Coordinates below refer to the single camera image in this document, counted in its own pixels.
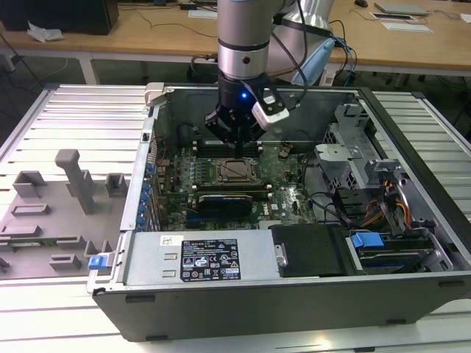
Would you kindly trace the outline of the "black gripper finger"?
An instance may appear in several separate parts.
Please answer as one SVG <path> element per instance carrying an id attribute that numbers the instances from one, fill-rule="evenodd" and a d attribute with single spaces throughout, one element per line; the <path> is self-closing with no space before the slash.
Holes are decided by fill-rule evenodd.
<path id="1" fill-rule="evenodd" d="M 257 138 L 241 144 L 240 157 L 258 158 L 263 153 L 263 144 Z"/>
<path id="2" fill-rule="evenodd" d="M 204 124 L 220 141 L 233 147 L 235 157 L 242 157 L 240 129 L 232 110 L 215 109 L 205 116 Z"/>

